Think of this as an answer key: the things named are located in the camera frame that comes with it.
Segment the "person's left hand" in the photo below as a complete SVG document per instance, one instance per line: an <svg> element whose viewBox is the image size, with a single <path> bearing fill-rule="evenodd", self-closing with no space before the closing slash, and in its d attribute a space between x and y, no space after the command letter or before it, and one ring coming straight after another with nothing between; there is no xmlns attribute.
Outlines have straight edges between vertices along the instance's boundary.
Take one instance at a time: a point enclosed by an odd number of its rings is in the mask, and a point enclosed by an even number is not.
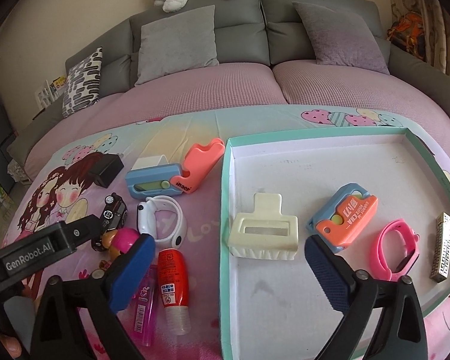
<svg viewBox="0 0 450 360"><path fill-rule="evenodd" d="M22 346L17 338L0 334L0 341L13 359L18 359L22 355Z"/></svg>

